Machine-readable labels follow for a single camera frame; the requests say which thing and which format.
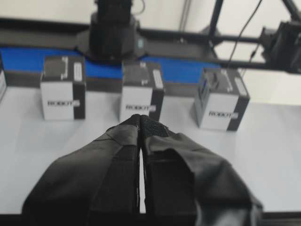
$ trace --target black cable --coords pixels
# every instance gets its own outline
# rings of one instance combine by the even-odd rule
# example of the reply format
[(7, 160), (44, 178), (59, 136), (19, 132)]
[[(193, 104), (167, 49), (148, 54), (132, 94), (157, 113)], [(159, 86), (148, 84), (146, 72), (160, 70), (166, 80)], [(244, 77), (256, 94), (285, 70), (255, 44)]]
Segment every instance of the black cable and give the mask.
[[(249, 63), (252, 62), (253, 58), (255, 57), (257, 50), (259, 49), (260, 43), (257, 44), (256, 48), (253, 50), (253, 52), (250, 55)], [(241, 73), (241, 77), (244, 78), (246, 73), (246, 69)]]
[(245, 31), (246, 27), (248, 26), (248, 24), (249, 24), (250, 21), (252, 20), (253, 16), (254, 16), (255, 13), (257, 12), (257, 10), (258, 10), (258, 8), (259, 8), (259, 6), (260, 6), (261, 3), (262, 3), (262, 0), (260, 0), (260, 1), (258, 2), (257, 7), (255, 8), (254, 12), (252, 13), (252, 15), (250, 16), (250, 18), (248, 19), (247, 23), (245, 24), (245, 26), (244, 26), (243, 29), (241, 30), (241, 32), (240, 32), (240, 34), (239, 34), (237, 40), (235, 41), (235, 45), (234, 45), (233, 51), (232, 51), (232, 53), (231, 53), (231, 56), (230, 56), (230, 59), (229, 59), (229, 62), (228, 62), (228, 66), (227, 66), (228, 68), (229, 68), (229, 66), (230, 66), (230, 64), (231, 64), (233, 55), (234, 55), (235, 50), (236, 50), (236, 47), (237, 47), (237, 44), (238, 44), (238, 42), (239, 42), (239, 40), (240, 40), (240, 38), (241, 38), (243, 32)]
[(138, 15), (141, 15), (142, 13), (144, 13), (145, 8), (146, 8), (145, 1), (141, 0), (141, 2), (142, 2), (142, 5), (143, 5), (142, 10), (140, 12), (138, 12), (138, 13), (133, 13), (133, 15), (138, 16)]

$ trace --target black stripe on box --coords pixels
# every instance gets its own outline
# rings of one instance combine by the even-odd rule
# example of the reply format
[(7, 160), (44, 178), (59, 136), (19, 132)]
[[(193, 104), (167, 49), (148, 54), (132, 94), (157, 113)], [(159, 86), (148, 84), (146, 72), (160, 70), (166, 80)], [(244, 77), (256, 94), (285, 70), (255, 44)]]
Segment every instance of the black stripe on box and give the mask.
[[(163, 89), (153, 89), (152, 95), (151, 95), (151, 108), (150, 108), (150, 115), (149, 117), (159, 121), (162, 104), (163, 104), (163, 98), (164, 98), (164, 90)], [(156, 106), (156, 111), (151, 111), (152, 107)]]
[(86, 116), (86, 86), (82, 83), (73, 84), (74, 119), (84, 119)]
[(238, 113), (237, 119), (231, 119), (227, 130), (236, 131), (239, 128), (240, 122), (245, 114), (246, 107), (249, 104), (250, 99), (245, 97), (239, 97), (234, 113)]

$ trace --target cardboard box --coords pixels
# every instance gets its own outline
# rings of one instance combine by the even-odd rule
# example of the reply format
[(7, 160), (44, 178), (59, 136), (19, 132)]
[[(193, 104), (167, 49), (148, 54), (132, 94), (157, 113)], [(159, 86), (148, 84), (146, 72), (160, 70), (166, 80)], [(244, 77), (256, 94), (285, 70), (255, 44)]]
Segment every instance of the cardboard box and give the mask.
[(0, 54), (0, 101), (4, 96), (5, 90), (6, 90), (6, 81), (5, 81), (2, 58)]
[(133, 114), (144, 114), (159, 121), (165, 94), (162, 75), (160, 64), (123, 62), (120, 121)]
[(85, 118), (86, 75), (83, 57), (46, 57), (40, 86), (45, 120)]
[(204, 69), (195, 97), (198, 125), (203, 129), (236, 131), (249, 101), (237, 70)]

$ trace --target black fabric cover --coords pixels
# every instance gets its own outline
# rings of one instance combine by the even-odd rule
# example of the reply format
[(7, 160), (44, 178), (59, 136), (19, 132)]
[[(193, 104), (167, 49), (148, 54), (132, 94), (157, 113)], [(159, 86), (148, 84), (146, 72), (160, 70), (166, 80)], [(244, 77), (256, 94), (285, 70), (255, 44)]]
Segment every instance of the black fabric cover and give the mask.
[(155, 225), (259, 225), (262, 205), (229, 162), (141, 117), (146, 212)]
[(24, 225), (134, 222), (139, 211), (140, 116), (52, 163), (23, 205)]
[(262, 205), (229, 162), (148, 116), (134, 115), (52, 163), (24, 203), (23, 225), (135, 225), (140, 147), (145, 223), (260, 224)]

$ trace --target box top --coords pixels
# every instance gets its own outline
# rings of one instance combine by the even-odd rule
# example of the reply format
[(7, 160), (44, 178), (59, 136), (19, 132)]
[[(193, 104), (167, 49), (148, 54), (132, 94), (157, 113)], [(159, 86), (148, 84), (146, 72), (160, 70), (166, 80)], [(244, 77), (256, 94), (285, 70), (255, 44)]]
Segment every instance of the box top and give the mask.
[(86, 82), (85, 59), (82, 56), (47, 56), (41, 82)]
[(123, 86), (150, 87), (164, 90), (161, 65), (153, 62), (124, 61)]
[(244, 81), (237, 70), (204, 68), (203, 72), (211, 93), (233, 94), (250, 98)]

